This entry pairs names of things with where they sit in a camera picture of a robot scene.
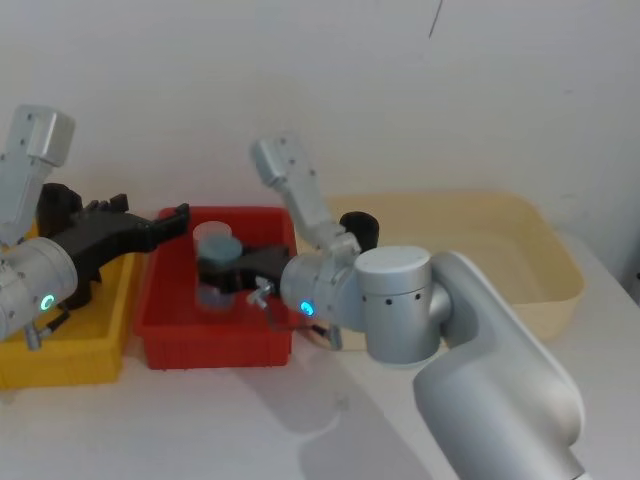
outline white table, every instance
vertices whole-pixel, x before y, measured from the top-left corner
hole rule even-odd
[[[578,241],[587,280],[551,349],[587,406],[594,480],[640,478],[640,310]],[[3,480],[454,480],[413,405],[415,371],[295,340],[278,369],[156,372],[139,341],[115,385],[0,393]]]

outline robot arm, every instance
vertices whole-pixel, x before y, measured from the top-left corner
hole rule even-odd
[[[50,107],[21,105],[0,154],[0,246],[15,245],[31,228],[40,191],[67,160],[74,120]]]
[[[0,244],[15,245],[31,228],[44,179],[64,164],[73,130],[73,119],[49,107],[16,110],[0,156]],[[117,198],[121,208],[92,202],[58,235],[0,251],[0,341],[24,329],[28,347],[40,348],[68,312],[42,330],[34,321],[73,295],[79,282],[120,255],[150,252],[187,230],[188,205],[169,218],[148,221],[125,213],[126,196]]]
[[[283,194],[295,226],[322,249],[286,265],[282,301],[364,332],[369,354],[389,365],[420,364],[444,339],[449,351],[418,373],[414,393],[461,480],[588,480],[570,450],[584,423],[580,393],[487,278],[455,253],[342,248],[348,234],[331,222],[299,147],[294,155],[282,147],[292,144],[287,135],[253,149],[263,182]],[[326,225],[333,238],[318,233]]]

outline clear plastic cup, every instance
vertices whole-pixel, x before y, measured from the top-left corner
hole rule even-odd
[[[198,251],[198,243],[200,240],[213,236],[213,235],[226,235],[231,236],[231,227],[224,222],[204,222],[197,225],[193,229],[193,245]]]
[[[216,265],[232,262],[242,255],[242,244],[231,236],[231,227],[223,222],[205,222],[193,230],[196,257]],[[233,307],[234,294],[223,294],[216,287],[198,282],[196,301],[207,310],[224,311]]]

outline white wall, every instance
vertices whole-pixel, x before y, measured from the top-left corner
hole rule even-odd
[[[3,0],[0,137],[58,106],[79,128],[55,180],[144,211],[275,202],[247,148],[293,128],[327,192],[509,189],[622,278],[640,3],[444,1],[429,40],[437,0]]]

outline yellow plastic bin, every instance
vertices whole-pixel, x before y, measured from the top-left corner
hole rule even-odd
[[[350,195],[329,199],[336,219],[361,210],[380,223],[378,245],[416,245],[468,256],[541,340],[569,324],[584,280],[553,229],[529,202],[506,192],[436,191]],[[310,251],[297,238],[298,251]],[[309,336],[327,346],[317,335]],[[347,350],[364,336],[342,331]]]
[[[128,254],[100,269],[93,300],[71,312],[42,349],[27,349],[22,332],[0,343],[0,388],[81,385],[114,382],[122,368],[122,351],[130,330],[140,284],[142,255]],[[53,320],[58,309],[38,319]]]

